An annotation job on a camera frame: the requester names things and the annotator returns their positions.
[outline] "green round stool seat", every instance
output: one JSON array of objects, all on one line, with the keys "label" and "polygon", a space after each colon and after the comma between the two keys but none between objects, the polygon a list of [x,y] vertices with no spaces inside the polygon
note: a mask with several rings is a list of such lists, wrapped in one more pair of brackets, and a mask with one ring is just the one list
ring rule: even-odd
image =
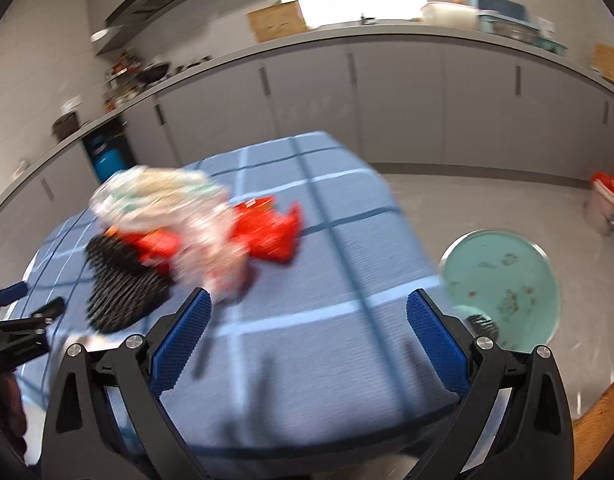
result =
[{"label": "green round stool seat", "polygon": [[507,231],[475,231],[447,249],[441,272],[455,313],[491,318],[501,348],[531,352],[554,335],[561,298],[547,256],[537,245]]}]

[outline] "floor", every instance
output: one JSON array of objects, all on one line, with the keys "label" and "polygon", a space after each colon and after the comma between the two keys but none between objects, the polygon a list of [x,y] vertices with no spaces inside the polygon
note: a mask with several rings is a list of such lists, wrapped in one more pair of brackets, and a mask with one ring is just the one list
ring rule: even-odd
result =
[{"label": "floor", "polygon": [[[549,346],[572,418],[583,414],[614,380],[614,233],[601,238],[586,224],[589,191],[486,178],[385,178],[435,261],[456,238],[484,228],[516,232],[545,250],[562,296],[561,322]],[[314,480],[401,480],[415,463],[389,455]]]}]

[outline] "cardboard box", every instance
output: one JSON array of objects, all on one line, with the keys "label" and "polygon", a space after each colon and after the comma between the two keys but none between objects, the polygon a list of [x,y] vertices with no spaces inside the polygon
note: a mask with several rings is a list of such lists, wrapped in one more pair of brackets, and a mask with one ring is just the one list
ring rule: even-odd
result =
[{"label": "cardboard box", "polygon": [[258,43],[309,30],[298,0],[254,10],[247,14],[247,18]]},{"label": "cardboard box", "polygon": [[594,60],[591,64],[600,70],[605,79],[614,83],[614,47],[597,43],[594,47]]}]

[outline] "silver screw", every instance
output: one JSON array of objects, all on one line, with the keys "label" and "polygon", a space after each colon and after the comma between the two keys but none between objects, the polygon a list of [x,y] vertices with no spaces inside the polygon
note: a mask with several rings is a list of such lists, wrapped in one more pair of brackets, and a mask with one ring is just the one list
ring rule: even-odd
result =
[{"label": "silver screw", "polygon": [[127,348],[138,348],[142,345],[142,336],[140,335],[130,335],[124,342],[127,345]]},{"label": "silver screw", "polygon": [[536,353],[540,355],[540,357],[542,357],[543,359],[549,359],[549,357],[551,357],[552,355],[552,351],[549,350],[546,346],[539,346],[536,349]]},{"label": "silver screw", "polygon": [[483,350],[489,350],[494,346],[494,342],[490,338],[485,336],[481,336],[476,339],[476,344]]},{"label": "silver screw", "polygon": [[73,344],[73,345],[71,345],[71,346],[70,346],[70,347],[67,349],[67,355],[68,355],[69,357],[75,357],[75,356],[77,356],[77,355],[80,353],[80,351],[81,351],[81,350],[82,350],[82,348],[80,347],[80,345],[79,345],[79,344],[77,344],[77,343],[76,343],[76,344]]}]

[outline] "plaid tablecloth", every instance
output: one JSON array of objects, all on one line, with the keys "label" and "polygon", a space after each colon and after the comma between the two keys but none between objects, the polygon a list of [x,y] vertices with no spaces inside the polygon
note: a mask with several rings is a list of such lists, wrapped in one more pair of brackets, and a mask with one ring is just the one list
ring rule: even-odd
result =
[{"label": "plaid tablecloth", "polygon": [[[324,132],[248,146],[190,166],[232,190],[234,203],[273,194],[299,202],[305,228],[289,266],[254,260],[242,301],[218,306],[177,386],[161,401],[192,450],[218,478],[269,478],[366,460],[416,440],[455,402],[405,319],[423,287],[446,310],[425,255],[386,182]],[[119,344],[146,333],[191,291],[108,337],[85,320],[93,276],[84,248],[99,228],[85,210],[40,247],[30,294],[13,317],[55,296],[68,303],[50,330],[52,352],[18,370],[24,395],[46,406],[65,347]],[[137,446],[117,394],[114,412]]]}]

